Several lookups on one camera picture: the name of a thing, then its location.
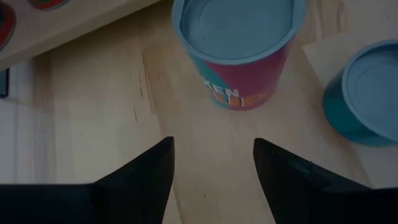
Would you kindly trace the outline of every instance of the wooden table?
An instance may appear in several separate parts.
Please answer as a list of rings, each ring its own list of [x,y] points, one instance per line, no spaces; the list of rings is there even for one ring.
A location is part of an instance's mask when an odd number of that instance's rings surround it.
[[[390,171],[397,150],[351,144],[322,109],[327,78],[360,47],[395,35],[396,4],[309,0],[277,94],[247,112],[212,102],[174,35],[170,1],[16,65],[11,96],[0,102],[0,180],[94,181],[175,136],[164,223],[274,223],[254,168],[254,138],[365,185],[398,185]]]
[[[58,47],[158,0],[71,0],[52,11],[33,8],[28,0],[2,0],[17,16],[14,34],[0,51],[0,69]]]

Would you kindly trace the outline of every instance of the wooden surface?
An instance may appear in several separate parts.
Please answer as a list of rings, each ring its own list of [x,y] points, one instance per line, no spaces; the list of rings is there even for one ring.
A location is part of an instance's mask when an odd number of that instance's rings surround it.
[[[325,79],[319,71],[329,58],[319,48],[377,22],[354,16],[362,15],[355,10],[362,1],[309,0],[277,94],[247,112],[212,102],[174,35],[170,1],[21,63],[12,68],[10,97],[0,101],[0,181],[94,181],[175,136],[174,187],[164,223],[260,224],[274,219],[254,168],[254,138],[368,186],[395,179],[369,179],[383,169],[368,165],[366,173],[358,148],[329,126],[322,110]],[[350,47],[339,45],[339,57],[349,58]]]
[[[0,52],[0,69],[46,52],[158,0],[70,0],[52,11],[33,8],[28,0],[2,0],[14,8],[14,35]]]

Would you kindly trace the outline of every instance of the red circular object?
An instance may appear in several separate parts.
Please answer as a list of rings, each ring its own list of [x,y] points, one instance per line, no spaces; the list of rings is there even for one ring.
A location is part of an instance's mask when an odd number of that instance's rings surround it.
[[[42,0],[29,0],[33,7],[41,10],[56,9],[66,4],[68,1],[69,0],[47,0],[46,2],[42,2]]]
[[[17,19],[11,6],[0,2],[0,7],[2,7],[5,19],[3,26],[0,28],[0,50],[2,50],[14,32]]]

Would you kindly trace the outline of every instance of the paper cup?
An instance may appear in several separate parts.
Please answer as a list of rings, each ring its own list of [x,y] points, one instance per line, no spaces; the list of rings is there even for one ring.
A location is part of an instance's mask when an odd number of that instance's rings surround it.
[[[323,108],[329,123],[351,141],[398,144],[398,40],[356,54],[327,86]]]
[[[175,0],[174,29],[214,99],[249,110],[275,92],[305,0]]]

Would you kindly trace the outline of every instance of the teal lid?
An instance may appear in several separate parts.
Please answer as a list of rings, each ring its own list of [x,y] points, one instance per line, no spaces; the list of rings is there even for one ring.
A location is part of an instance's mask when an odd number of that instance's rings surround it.
[[[175,0],[173,25],[193,55],[214,63],[249,63],[292,40],[305,0]]]
[[[343,75],[345,101],[367,128],[398,141],[398,40],[358,53]]]

